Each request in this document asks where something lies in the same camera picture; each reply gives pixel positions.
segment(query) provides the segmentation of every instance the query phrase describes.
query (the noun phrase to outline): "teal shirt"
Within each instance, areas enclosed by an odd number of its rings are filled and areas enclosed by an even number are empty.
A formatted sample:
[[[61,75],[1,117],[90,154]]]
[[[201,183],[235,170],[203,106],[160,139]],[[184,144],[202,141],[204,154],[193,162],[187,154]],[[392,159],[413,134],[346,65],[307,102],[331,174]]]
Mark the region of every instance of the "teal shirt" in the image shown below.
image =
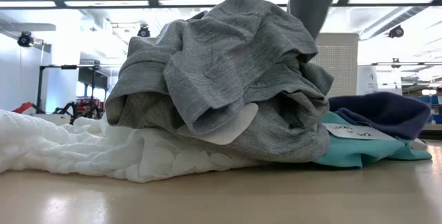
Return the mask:
[[[323,123],[349,124],[332,112],[325,115]],[[411,149],[409,140],[357,140],[338,138],[330,134],[329,151],[314,162],[335,167],[362,168],[384,158],[424,160],[431,159],[432,156],[427,151]]]

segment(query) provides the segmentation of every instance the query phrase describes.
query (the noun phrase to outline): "black stand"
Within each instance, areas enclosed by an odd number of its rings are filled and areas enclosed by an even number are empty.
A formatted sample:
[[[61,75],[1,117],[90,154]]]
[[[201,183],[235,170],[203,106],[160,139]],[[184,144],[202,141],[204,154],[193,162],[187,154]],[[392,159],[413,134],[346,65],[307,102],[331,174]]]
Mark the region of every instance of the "black stand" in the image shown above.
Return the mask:
[[[95,72],[99,70],[100,68],[119,68],[121,65],[99,65],[99,64],[93,64],[93,65],[47,65],[47,66],[40,66],[39,71],[39,85],[37,90],[37,108],[41,110],[41,87],[43,84],[43,71],[46,68],[60,68],[60,69],[78,69],[78,68],[91,68],[92,69],[92,93],[90,94],[90,109],[94,109],[94,89],[95,89]]]

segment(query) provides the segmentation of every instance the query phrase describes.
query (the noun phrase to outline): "fluorescent light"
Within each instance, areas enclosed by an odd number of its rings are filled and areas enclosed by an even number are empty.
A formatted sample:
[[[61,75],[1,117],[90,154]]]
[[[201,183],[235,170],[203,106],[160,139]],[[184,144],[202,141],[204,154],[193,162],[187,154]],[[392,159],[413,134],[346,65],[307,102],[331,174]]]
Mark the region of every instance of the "fluorescent light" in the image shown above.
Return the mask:
[[[148,1],[67,1],[65,2],[67,6],[72,7],[87,7],[87,6],[95,6],[95,7],[109,7],[109,6],[148,6]]]
[[[289,0],[265,0],[265,1],[272,2],[274,4],[288,4],[289,3]]]
[[[349,0],[349,4],[352,3],[395,3],[395,4],[407,4],[407,3],[430,3],[433,0]]]
[[[139,28],[140,23],[113,23],[113,28]]]
[[[436,89],[423,89],[422,95],[435,95],[437,94]]]
[[[412,71],[412,70],[416,70],[416,69],[420,69],[420,68],[425,68],[425,65],[416,65],[416,66],[408,65],[408,66],[401,67],[399,70],[402,72],[402,71]]]
[[[418,66],[419,62],[375,62],[373,64],[367,64],[367,65],[372,65],[372,66],[391,66],[391,65],[413,66],[413,65],[416,65],[416,66]]]
[[[399,73],[401,74],[401,77],[413,77],[413,76],[417,76],[417,73],[416,73],[416,72],[399,71]]]
[[[6,1],[0,7],[55,7],[52,1]]]
[[[159,0],[161,6],[201,6],[218,5],[224,0]]]
[[[382,83],[381,85],[383,85],[383,86],[387,86],[387,85],[402,85],[402,86],[414,86],[414,85],[418,85],[418,86],[433,86],[433,87],[438,87],[438,86],[442,86],[442,83],[408,83],[408,82],[404,82],[404,83]]]

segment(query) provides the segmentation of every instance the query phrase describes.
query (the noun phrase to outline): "navy blue fabric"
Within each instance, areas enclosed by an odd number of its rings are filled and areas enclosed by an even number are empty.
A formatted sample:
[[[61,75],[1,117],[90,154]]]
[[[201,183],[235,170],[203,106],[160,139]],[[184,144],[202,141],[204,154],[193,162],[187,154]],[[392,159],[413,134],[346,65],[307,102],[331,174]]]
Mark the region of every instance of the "navy blue fabric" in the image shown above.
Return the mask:
[[[426,104],[388,92],[333,97],[329,103],[330,111],[350,124],[371,126],[409,140],[417,137],[431,114]]]

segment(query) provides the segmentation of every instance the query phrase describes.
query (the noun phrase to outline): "beige table surface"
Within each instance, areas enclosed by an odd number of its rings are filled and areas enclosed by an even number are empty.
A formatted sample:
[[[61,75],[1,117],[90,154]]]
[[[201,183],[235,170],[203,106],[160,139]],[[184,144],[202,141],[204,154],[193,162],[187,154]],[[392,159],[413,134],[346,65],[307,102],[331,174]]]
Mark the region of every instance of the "beige table surface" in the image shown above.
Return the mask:
[[[363,170],[254,168],[143,185],[40,171],[0,175],[0,223],[442,223],[442,142],[433,161]]]

